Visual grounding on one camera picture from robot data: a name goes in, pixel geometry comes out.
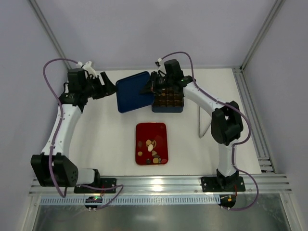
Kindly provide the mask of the blue chocolate tin box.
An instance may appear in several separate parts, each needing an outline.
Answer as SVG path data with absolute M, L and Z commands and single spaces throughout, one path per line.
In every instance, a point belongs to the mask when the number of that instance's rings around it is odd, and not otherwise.
M 154 95 L 152 112 L 154 113 L 182 113 L 184 108 L 183 90 L 174 91 L 172 88 L 163 89 Z

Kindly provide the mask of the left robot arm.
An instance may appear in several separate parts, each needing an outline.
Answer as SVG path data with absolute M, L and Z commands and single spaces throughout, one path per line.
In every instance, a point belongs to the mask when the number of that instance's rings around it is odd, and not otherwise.
M 105 72 L 98 76 L 84 68 L 71 69 L 63 93 L 57 97 L 58 111 L 51 135 L 40 154 L 31 157 L 31 166 L 42 187 L 95 185 L 98 170 L 80 169 L 69 158 L 69 148 L 77 122 L 89 98 L 94 100 L 116 92 Z

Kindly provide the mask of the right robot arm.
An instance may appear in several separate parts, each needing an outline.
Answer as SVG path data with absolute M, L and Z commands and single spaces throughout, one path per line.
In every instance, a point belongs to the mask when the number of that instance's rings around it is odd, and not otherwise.
M 238 104 L 235 101 L 220 102 L 197 85 L 194 75 L 184 75 L 180 63 L 176 59 L 163 62 L 156 61 L 157 69 L 140 91 L 141 94 L 161 94 L 163 90 L 172 88 L 184 98 L 196 103 L 211 117 L 210 132 L 218 143 L 219 163 L 215 177 L 204 177 L 206 192 L 231 192 L 237 189 L 239 170 L 235 164 L 236 147 L 244 129 Z

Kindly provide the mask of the metal tongs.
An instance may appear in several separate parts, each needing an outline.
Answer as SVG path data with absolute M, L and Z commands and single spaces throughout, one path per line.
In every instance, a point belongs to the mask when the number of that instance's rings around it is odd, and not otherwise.
M 201 139 L 209 131 L 211 126 L 210 115 L 200 106 L 197 108 L 197 128 L 198 137 Z

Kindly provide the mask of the blue tin lid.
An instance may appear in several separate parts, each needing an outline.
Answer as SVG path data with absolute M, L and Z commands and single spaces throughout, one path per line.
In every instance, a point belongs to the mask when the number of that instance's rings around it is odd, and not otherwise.
M 117 108 L 120 113 L 137 110 L 154 102 L 152 93 L 140 94 L 150 79 L 150 73 L 143 71 L 116 82 Z

